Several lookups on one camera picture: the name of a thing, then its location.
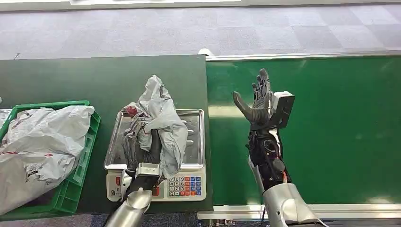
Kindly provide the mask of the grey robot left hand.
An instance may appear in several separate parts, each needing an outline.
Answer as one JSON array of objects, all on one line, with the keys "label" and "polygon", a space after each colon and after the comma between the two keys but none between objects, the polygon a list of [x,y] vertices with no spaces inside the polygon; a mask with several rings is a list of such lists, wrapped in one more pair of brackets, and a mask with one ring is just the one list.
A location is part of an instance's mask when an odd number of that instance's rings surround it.
[{"label": "grey robot left hand", "polygon": [[[160,163],[162,148],[160,137],[157,130],[145,132],[145,126],[148,122],[149,119],[144,117],[143,114],[136,115],[132,118],[130,128],[125,130],[123,134],[122,147],[127,165],[125,172],[133,178],[140,163]],[[142,149],[139,142],[146,135],[151,136],[151,144],[148,150]]]}]

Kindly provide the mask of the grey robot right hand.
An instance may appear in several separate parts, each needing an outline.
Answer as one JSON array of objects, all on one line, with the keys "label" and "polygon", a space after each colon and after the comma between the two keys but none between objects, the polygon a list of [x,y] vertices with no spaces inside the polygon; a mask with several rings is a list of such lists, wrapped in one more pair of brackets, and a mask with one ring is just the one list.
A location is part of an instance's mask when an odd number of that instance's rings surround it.
[{"label": "grey robot right hand", "polygon": [[233,101],[250,123],[268,123],[272,116],[270,113],[270,103],[272,101],[273,91],[266,69],[260,69],[256,79],[257,84],[252,83],[252,107],[245,103],[240,93],[236,91],[232,92]]}]

